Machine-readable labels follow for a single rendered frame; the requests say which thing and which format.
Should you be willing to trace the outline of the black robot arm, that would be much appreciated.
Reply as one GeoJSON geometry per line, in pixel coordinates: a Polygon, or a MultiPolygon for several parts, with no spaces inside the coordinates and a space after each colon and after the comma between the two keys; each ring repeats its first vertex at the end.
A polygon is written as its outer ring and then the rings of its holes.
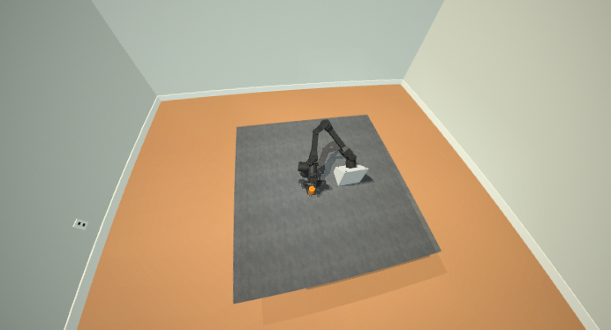
{"type": "MultiPolygon", "coordinates": [[[[330,134],[330,136],[334,139],[334,141],[337,143],[337,145],[340,146],[341,148],[340,152],[342,153],[343,156],[347,158],[345,167],[349,169],[357,168],[358,167],[357,166],[357,156],[353,153],[351,149],[349,149],[343,143],[340,137],[336,134],[330,121],[328,119],[324,119],[321,121],[321,124],[319,124],[313,130],[312,149],[309,155],[309,159],[306,162],[302,162],[302,161],[298,162],[298,171],[306,172],[308,170],[308,172],[317,172],[317,166],[320,166],[320,164],[317,162],[318,161],[318,154],[317,154],[318,136],[322,130],[326,130],[330,134]]],[[[311,176],[310,175],[308,177],[308,182],[310,183],[317,183],[317,181],[320,181],[320,180],[321,180],[320,176],[316,176],[316,175],[311,176]]]]}

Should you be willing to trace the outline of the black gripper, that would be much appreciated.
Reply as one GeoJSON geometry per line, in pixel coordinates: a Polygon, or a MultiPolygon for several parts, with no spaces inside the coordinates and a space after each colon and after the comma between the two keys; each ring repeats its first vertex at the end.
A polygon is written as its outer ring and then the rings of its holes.
{"type": "MultiPolygon", "coordinates": [[[[314,175],[316,175],[316,173],[317,172],[308,172],[308,176],[310,176],[310,175],[314,176],[314,175]]],[[[310,182],[306,181],[305,179],[299,179],[298,183],[305,185],[305,188],[306,188],[306,191],[307,191],[307,194],[308,194],[308,185],[307,185],[307,183],[310,183],[310,182]]],[[[326,184],[326,181],[325,180],[320,180],[320,181],[317,181],[317,183],[310,183],[310,184],[316,184],[316,191],[315,191],[315,195],[316,195],[320,185],[326,184]]]]}

